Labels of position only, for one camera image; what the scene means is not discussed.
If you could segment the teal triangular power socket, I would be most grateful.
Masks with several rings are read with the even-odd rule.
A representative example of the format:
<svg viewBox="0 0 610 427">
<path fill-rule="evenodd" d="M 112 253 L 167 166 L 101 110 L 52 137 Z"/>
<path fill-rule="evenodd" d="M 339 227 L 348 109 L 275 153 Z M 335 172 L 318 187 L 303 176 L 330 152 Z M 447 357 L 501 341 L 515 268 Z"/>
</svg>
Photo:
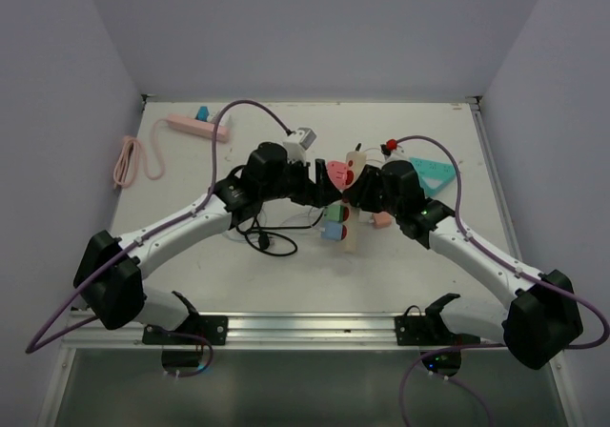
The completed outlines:
<svg viewBox="0 0 610 427">
<path fill-rule="evenodd" d="M 409 161 L 427 197 L 434 197 L 456 178 L 456 171 L 451 164 L 417 157 L 410 157 Z"/>
</svg>

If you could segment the salmon pink usb charger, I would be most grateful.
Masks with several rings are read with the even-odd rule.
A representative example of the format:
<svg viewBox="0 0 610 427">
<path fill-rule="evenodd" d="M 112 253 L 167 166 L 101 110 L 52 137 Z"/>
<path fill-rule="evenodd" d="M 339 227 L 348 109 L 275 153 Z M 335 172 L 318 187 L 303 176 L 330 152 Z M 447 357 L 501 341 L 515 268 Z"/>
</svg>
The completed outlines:
<svg viewBox="0 0 610 427">
<path fill-rule="evenodd" d="M 385 212 L 373 213 L 372 223 L 375 229 L 384 229 L 392 224 L 392 217 Z"/>
</svg>

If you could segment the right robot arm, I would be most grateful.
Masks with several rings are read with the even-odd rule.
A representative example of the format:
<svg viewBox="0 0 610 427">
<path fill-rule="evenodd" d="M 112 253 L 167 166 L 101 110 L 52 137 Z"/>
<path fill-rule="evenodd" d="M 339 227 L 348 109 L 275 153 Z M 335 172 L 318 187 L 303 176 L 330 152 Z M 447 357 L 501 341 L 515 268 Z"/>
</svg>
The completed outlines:
<svg viewBox="0 0 610 427">
<path fill-rule="evenodd" d="M 501 344 L 530 369 L 539 369 L 583 332 L 573 286 L 558 270 L 544 274 L 487 242 L 456 211 L 425 196 L 405 160 L 378 168 L 347 163 L 343 198 L 370 213 L 386 212 L 401 232 L 444 256 L 486 288 L 493 301 L 447 294 L 425 310 L 424 331 L 435 343 L 457 335 Z"/>
</svg>

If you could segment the beige power strip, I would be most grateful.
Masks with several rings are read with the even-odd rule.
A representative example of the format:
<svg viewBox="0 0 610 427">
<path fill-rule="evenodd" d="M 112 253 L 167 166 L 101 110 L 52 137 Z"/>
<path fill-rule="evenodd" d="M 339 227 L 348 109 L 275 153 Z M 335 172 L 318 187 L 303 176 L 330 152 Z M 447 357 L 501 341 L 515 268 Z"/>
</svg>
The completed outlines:
<svg viewBox="0 0 610 427">
<path fill-rule="evenodd" d="M 353 151 L 346 155 L 346 173 L 344 174 L 344 189 L 342 195 L 343 215 L 343 251 L 347 254 L 356 252 L 357 224 L 359 222 L 359 210 L 356 204 L 359 189 L 356 182 L 360 178 L 366 165 L 367 156 L 358 144 Z"/>
</svg>

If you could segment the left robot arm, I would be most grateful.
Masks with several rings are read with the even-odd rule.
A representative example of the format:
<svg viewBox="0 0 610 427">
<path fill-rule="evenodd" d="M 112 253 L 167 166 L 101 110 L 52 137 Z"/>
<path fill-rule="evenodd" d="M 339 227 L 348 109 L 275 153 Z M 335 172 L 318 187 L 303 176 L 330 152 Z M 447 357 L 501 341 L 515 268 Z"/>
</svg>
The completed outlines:
<svg viewBox="0 0 610 427">
<path fill-rule="evenodd" d="M 340 198 L 324 160 L 291 160 L 279 144 L 266 142 L 247 163 L 216 182 L 183 210 L 144 229 L 118 237 L 91 238 L 73 285 L 108 330 L 137 321 L 163 328 L 176 343 L 197 335 L 195 308 L 178 292 L 148 289 L 145 279 L 192 245 L 257 216 L 268 201 L 288 198 L 323 208 Z"/>
</svg>

